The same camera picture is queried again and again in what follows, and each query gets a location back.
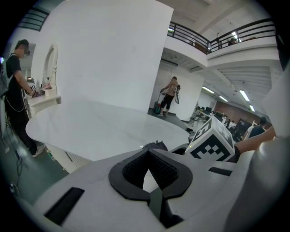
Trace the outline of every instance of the mirror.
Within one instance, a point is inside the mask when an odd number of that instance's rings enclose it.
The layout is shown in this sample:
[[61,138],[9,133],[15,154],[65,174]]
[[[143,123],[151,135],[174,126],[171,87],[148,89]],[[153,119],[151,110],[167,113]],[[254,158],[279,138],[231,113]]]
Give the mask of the mirror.
[[57,59],[58,59],[58,46],[53,43],[49,49],[46,59],[44,61],[43,68],[43,87],[50,84],[52,89],[56,89],[56,69],[57,69]]

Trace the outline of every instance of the hand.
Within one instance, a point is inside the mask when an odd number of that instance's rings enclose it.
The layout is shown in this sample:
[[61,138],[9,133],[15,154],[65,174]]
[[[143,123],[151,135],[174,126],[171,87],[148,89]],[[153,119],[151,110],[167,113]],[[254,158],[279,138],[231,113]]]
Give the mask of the hand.
[[29,95],[30,95],[32,98],[41,96],[40,93],[37,92],[37,91],[35,91],[35,90],[33,90]]

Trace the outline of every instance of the black cap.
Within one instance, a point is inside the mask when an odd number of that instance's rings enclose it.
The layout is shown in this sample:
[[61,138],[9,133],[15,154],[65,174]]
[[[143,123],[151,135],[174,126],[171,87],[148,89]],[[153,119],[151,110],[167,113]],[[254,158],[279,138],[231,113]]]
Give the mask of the black cap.
[[19,48],[20,45],[25,45],[26,47],[29,47],[29,42],[28,40],[26,39],[22,39],[22,40],[19,40],[18,43],[16,44],[15,46],[15,49]]
[[266,125],[266,123],[267,123],[267,119],[265,117],[262,117],[260,120],[260,124]]

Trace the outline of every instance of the black railing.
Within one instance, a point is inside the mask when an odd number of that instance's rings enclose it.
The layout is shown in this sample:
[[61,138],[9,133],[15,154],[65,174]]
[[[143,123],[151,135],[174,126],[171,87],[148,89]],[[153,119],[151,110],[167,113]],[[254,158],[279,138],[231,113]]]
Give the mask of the black railing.
[[210,42],[210,52],[252,39],[275,36],[272,19],[262,19],[239,27]]
[[180,24],[170,22],[167,35],[175,39],[179,39],[197,48],[205,54],[209,52],[208,46],[210,44],[210,41],[207,38]]
[[227,46],[251,39],[275,36],[275,25],[272,19],[262,19],[239,27],[209,41],[207,38],[189,28],[170,22],[167,35],[179,39],[205,54],[209,54]]
[[17,27],[40,31],[48,16],[48,12],[33,7],[22,18]]

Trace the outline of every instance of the fluorescent light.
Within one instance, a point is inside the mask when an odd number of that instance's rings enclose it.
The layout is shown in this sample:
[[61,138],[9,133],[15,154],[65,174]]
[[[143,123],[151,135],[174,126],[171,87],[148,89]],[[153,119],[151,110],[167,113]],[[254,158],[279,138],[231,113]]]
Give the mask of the fluorescent light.
[[246,95],[245,91],[240,90],[240,93],[243,95],[244,99],[245,99],[247,102],[250,101],[249,98],[248,98],[248,96]]
[[227,100],[227,99],[225,99],[225,98],[224,98],[224,97],[222,97],[222,96],[219,96],[219,98],[223,99],[225,102],[228,102],[228,100]]
[[236,32],[233,32],[232,35],[237,39],[237,34],[236,34]]
[[255,112],[255,109],[252,105],[250,105],[251,111]]
[[208,89],[208,88],[206,88],[206,87],[202,87],[204,90],[206,90],[206,91],[208,91],[208,92],[210,92],[210,93],[214,93],[213,91],[211,91],[210,89]]

